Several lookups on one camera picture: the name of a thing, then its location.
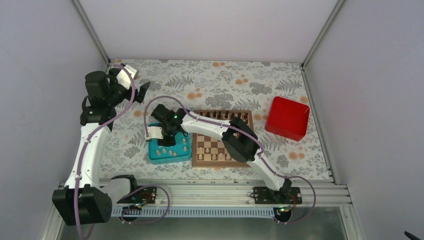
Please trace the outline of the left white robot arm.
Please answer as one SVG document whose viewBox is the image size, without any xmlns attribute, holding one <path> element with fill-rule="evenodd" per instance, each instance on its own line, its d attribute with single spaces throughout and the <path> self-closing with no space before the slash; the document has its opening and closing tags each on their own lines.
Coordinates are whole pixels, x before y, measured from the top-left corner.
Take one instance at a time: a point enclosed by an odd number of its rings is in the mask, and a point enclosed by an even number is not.
<svg viewBox="0 0 424 240">
<path fill-rule="evenodd" d="M 62 189 L 54 190 L 52 202 L 68 226 L 106 223 L 112 207 L 121 199 L 131 203 L 139 197 L 137 181 L 132 174 L 114 176 L 100 186 L 100 166 L 104 149 L 111 136 L 115 107 L 123 100 L 142 103 L 149 83 L 140 89 L 131 81 L 138 70 L 125 66 L 108 73 L 93 71 L 85 76 L 87 96 L 80 115 L 81 137 L 72 171 Z"/>
</svg>

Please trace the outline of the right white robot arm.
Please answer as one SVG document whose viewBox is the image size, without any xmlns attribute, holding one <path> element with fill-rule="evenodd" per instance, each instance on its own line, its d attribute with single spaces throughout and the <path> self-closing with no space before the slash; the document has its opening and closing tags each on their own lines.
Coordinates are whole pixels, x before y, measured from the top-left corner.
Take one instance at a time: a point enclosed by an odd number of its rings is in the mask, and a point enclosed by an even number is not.
<svg viewBox="0 0 424 240">
<path fill-rule="evenodd" d="M 144 125 L 146 141 L 169 140 L 177 133 L 201 134 L 220 140 L 234 160 L 246 163 L 262 177 L 274 202 L 282 204 L 289 199 L 292 182 L 289 177 L 277 173 L 265 156 L 257 135 L 240 117 L 214 119 L 189 111 L 183 105 L 172 111 L 163 104 L 157 105 L 151 116 L 159 126 Z"/>
</svg>

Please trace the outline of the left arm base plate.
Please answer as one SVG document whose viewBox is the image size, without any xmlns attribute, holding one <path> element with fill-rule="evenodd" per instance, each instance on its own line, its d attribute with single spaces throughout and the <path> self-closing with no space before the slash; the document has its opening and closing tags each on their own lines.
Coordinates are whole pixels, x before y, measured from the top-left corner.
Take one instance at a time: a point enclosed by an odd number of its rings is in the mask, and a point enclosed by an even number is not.
<svg viewBox="0 0 424 240">
<path fill-rule="evenodd" d="M 156 200 L 157 187 L 147 186 L 139 187 L 137 192 L 130 193 L 129 196 L 120 199 L 118 204 L 154 204 Z"/>
</svg>

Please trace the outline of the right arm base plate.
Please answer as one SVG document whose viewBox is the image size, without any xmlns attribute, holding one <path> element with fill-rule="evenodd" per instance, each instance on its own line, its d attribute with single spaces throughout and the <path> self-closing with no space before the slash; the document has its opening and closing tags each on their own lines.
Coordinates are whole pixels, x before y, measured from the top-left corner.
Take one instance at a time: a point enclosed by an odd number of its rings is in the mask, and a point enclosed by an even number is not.
<svg viewBox="0 0 424 240">
<path fill-rule="evenodd" d="M 303 203 L 299 187 L 291 187 L 288 192 L 270 190 L 267 187 L 254 187 L 249 195 L 257 205 L 289 205 Z"/>
</svg>

